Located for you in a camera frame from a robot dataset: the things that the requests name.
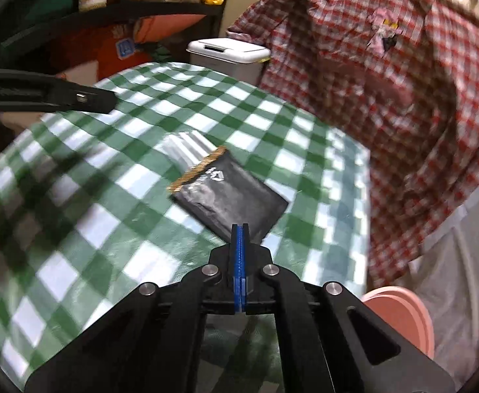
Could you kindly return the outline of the black foil packet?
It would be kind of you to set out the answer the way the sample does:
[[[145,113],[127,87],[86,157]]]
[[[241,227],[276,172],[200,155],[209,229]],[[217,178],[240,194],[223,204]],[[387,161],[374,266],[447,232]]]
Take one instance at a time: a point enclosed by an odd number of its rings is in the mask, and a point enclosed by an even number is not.
[[[247,224],[251,242],[262,243],[288,207],[284,197],[244,169],[224,146],[183,173],[168,192],[226,242],[234,224]]]

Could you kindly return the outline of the clear plastic wrapper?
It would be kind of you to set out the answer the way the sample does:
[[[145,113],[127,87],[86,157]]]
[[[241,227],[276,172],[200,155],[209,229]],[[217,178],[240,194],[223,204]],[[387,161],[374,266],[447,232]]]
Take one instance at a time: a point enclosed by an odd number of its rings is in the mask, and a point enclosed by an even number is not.
[[[198,130],[191,130],[164,136],[157,149],[184,173],[216,151],[217,146]]]

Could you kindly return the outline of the white lidded trash bin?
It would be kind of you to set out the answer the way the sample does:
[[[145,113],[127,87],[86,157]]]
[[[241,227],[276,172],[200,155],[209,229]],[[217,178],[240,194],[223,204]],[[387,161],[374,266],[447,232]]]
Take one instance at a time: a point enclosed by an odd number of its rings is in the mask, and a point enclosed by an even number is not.
[[[251,85],[259,84],[270,50],[230,38],[192,41],[187,47],[192,65],[203,66]]]

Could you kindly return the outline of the pink plastic basin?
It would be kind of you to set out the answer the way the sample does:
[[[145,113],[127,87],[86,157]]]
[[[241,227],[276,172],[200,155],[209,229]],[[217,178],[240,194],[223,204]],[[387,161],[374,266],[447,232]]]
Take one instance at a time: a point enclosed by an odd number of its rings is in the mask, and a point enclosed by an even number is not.
[[[361,301],[422,353],[434,358],[432,318],[413,291],[395,286],[377,288],[366,293]]]

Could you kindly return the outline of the red bag on floor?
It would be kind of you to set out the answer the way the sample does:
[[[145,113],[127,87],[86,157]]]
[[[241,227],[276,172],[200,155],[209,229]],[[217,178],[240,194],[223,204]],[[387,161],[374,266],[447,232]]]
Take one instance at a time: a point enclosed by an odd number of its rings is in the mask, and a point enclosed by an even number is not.
[[[118,72],[150,62],[127,24],[66,30],[31,51],[35,71],[93,85]]]

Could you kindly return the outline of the black metal shelf rack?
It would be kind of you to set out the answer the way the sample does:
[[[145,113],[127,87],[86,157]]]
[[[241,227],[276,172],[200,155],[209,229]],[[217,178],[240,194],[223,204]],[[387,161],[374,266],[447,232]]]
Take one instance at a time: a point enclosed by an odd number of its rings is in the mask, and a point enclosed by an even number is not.
[[[0,0],[0,68],[41,73],[31,51],[66,30],[127,24],[136,46],[150,55],[154,42],[182,30],[184,44],[218,35],[224,5],[107,0],[106,7],[80,11],[79,0]]]

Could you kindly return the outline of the green checkered tablecloth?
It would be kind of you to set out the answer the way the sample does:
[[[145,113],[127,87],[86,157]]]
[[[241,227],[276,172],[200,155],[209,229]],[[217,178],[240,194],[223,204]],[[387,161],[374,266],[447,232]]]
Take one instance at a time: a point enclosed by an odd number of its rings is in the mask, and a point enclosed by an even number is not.
[[[368,153],[313,115],[203,67],[102,80],[107,115],[45,115],[0,154],[0,366],[17,387],[136,286],[164,286],[220,245],[170,199],[170,133],[224,145],[287,200],[263,240],[304,281],[364,294]]]

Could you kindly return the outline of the grey fabric cover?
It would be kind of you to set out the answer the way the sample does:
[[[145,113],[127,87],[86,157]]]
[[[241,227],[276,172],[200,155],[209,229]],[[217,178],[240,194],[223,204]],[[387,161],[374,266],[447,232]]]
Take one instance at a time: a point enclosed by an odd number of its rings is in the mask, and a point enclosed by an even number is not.
[[[479,187],[429,234],[398,282],[428,308],[435,361],[462,387],[479,367]]]

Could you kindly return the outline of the red plaid shirt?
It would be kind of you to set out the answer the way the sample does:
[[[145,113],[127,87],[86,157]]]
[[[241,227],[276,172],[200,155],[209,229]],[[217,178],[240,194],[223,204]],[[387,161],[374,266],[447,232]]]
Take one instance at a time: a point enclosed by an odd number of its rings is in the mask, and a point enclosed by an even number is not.
[[[258,0],[227,34],[269,49],[263,90],[370,151],[369,274],[402,276],[479,187],[479,19],[449,0]]]

